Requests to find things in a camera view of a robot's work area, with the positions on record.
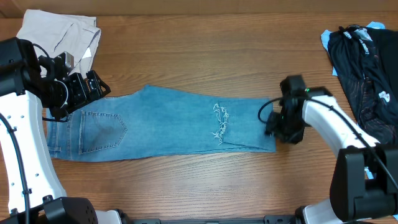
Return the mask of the black patterned garment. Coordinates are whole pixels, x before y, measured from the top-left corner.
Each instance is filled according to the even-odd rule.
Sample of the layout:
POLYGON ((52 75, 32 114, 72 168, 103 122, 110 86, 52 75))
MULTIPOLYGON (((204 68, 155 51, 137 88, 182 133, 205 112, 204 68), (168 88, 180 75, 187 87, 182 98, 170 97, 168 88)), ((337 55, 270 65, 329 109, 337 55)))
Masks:
POLYGON ((397 100, 371 30, 340 27, 324 33, 322 42, 359 127, 382 144, 397 144, 397 100))

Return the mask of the folded beige trousers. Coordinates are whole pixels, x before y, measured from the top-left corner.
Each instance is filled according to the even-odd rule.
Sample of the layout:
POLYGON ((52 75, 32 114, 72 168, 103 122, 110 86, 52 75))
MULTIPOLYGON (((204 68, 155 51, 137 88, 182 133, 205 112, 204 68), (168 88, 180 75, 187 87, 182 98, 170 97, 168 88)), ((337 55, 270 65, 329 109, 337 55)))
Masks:
POLYGON ((72 72, 86 78, 98 49, 101 29, 97 27, 96 17, 28 9, 17 37, 38 44, 52 58, 70 53, 74 58, 72 72))

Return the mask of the light blue denim jeans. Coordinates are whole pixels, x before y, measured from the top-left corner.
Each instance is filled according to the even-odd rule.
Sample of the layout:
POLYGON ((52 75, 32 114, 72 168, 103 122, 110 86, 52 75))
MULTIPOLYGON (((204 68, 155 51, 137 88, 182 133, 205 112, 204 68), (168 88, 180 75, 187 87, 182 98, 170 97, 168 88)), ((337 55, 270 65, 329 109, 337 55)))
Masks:
POLYGON ((57 159, 106 162, 224 152, 275 152, 259 111, 265 98, 223 98, 147 85, 126 96, 94 101, 47 123, 57 159))

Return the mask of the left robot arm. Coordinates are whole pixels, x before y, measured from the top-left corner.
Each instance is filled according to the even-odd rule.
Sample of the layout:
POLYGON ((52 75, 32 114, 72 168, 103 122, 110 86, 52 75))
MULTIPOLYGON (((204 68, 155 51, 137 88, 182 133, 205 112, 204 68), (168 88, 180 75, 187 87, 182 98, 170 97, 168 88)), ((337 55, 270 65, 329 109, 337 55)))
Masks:
POLYGON ((9 184, 7 223, 127 223, 119 210, 96 210, 68 197, 53 168, 43 110, 66 122, 70 113, 111 90, 94 71, 73 72, 68 52, 36 55, 38 45, 13 37, 1 42, 1 150, 9 184))

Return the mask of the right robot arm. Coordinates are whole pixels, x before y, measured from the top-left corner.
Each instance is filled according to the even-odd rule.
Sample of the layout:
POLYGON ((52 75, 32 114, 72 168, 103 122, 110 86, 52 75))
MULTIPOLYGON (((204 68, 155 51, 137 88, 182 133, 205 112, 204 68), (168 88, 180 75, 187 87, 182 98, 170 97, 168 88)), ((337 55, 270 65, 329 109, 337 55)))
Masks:
POLYGON ((301 75, 286 77, 280 89, 281 111, 270 113, 265 133, 297 144, 312 127, 336 156, 329 198, 296 209, 289 223, 368 223, 397 215, 397 147, 364 132, 325 87, 307 88, 301 75))

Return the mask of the light blue garment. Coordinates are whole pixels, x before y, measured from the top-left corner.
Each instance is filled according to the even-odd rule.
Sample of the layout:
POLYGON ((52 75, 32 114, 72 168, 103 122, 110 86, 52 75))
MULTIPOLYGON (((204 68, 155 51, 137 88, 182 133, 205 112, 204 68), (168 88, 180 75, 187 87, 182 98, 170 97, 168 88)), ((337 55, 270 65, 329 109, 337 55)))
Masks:
POLYGON ((357 125, 382 144, 397 144, 397 31, 380 22, 320 36, 357 125))

